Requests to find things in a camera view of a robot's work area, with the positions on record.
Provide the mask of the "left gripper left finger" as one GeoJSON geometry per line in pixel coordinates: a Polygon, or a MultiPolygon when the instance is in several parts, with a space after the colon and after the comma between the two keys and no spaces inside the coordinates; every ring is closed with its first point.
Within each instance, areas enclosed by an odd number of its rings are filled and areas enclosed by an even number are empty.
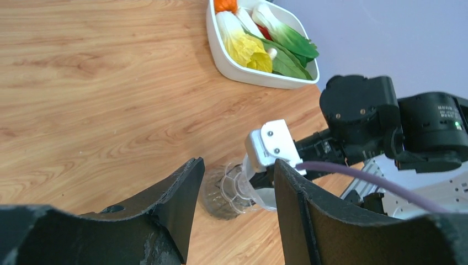
{"type": "Polygon", "coordinates": [[[186,264],[202,158],[101,212],[1,205],[2,264],[186,264]]]}

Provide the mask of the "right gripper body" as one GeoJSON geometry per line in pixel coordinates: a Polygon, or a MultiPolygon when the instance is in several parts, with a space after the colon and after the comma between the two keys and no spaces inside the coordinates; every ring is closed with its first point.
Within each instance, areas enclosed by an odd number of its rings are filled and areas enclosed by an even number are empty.
{"type": "MultiPolygon", "coordinates": [[[[322,161],[346,165],[346,157],[340,143],[332,137],[329,129],[316,132],[304,139],[294,142],[300,158],[303,161],[322,161]]],[[[250,179],[254,189],[273,188],[274,165],[266,167],[266,171],[255,173],[250,179]]]]}

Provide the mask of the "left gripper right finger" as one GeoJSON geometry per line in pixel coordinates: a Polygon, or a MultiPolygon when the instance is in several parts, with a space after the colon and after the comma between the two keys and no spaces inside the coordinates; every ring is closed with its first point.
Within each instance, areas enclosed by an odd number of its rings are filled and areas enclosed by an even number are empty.
{"type": "Polygon", "coordinates": [[[400,220],[346,202],[282,160],[274,165],[286,264],[466,264],[467,215],[400,220]]]}

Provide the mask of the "clear glass dripper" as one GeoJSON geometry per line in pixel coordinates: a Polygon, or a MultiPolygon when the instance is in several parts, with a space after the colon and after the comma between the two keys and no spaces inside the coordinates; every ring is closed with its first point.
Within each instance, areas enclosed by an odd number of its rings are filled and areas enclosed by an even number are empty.
{"type": "Polygon", "coordinates": [[[253,201],[254,188],[250,179],[255,171],[247,157],[240,164],[227,167],[225,176],[220,183],[222,196],[229,202],[233,210],[239,214],[265,210],[253,201]]]}

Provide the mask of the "white paper coffee filter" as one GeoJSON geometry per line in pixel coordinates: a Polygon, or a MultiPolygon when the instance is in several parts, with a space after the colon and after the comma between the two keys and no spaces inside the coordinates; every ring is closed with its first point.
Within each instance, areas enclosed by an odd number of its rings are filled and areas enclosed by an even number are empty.
{"type": "Polygon", "coordinates": [[[255,189],[253,193],[253,201],[265,210],[277,210],[274,188],[255,189]]]}

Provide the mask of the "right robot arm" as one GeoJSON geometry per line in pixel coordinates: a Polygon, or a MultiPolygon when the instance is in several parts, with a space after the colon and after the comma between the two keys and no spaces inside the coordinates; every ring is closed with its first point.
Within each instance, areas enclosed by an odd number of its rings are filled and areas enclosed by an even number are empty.
{"type": "Polygon", "coordinates": [[[341,198],[361,208],[408,219],[423,213],[406,195],[393,193],[394,173],[375,158],[393,160],[397,170],[449,172],[467,162],[467,100],[445,92],[397,98],[387,76],[334,76],[320,95],[327,129],[302,140],[292,139],[283,120],[270,121],[246,139],[244,171],[254,201],[275,209],[273,165],[307,161],[353,166],[364,163],[370,178],[354,178],[341,198]]]}

